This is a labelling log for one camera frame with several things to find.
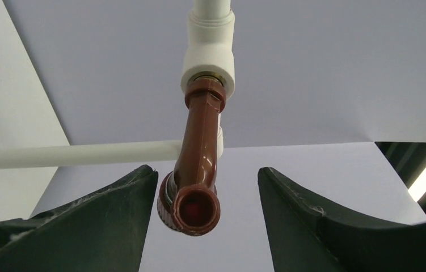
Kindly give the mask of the red-brown water faucet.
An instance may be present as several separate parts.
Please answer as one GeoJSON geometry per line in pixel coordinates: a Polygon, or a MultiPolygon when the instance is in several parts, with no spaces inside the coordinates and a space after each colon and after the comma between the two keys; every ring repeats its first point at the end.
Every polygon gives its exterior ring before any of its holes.
{"type": "Polygon", "coordinates": [[[211,75],[199,76],[188,83],[185,104],[188,118],[180,154],[160,185],[157,212],[168,228],[202,236],[215,228],[221,215],[215,183],[225,88],[211,75]]]}

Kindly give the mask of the white pipe frame with tees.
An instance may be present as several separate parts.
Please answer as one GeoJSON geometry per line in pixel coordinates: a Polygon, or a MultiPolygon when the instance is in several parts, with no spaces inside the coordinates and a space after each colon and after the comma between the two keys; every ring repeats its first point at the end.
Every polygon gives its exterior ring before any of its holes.
{"type": "Polygon", "coordinates": [[[232,51],[235,15],[230,1],[195,1],[188,14],[188,47],[180,87],[185,104],[193,110],[193,98],[205,95],[220,106],[198,125],[187,123],[181,141],[130,142],[76,146],[27,147],[0,150],[0,169],[63,167],[219,158],[223,153],[221,112],[235,90],[232,51]]]}

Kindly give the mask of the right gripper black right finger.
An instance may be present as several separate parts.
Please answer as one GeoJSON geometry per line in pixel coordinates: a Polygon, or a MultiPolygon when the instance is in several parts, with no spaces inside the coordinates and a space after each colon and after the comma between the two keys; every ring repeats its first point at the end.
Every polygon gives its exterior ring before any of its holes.
{"type": "Polygon", "coordinates": [[[426,271],[426,223],[363,214],[271,167],[258,187],[275,271],[426,271]]]}

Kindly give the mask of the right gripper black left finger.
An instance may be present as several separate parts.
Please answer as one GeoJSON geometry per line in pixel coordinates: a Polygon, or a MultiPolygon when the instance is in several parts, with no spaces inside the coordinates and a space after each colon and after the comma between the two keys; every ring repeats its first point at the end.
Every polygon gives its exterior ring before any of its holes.
{"type": "Polygon", "coordinates": [[[55,209],[0,221],[0,271],[138,271],[157,183],[142,165],[55,209]]]}

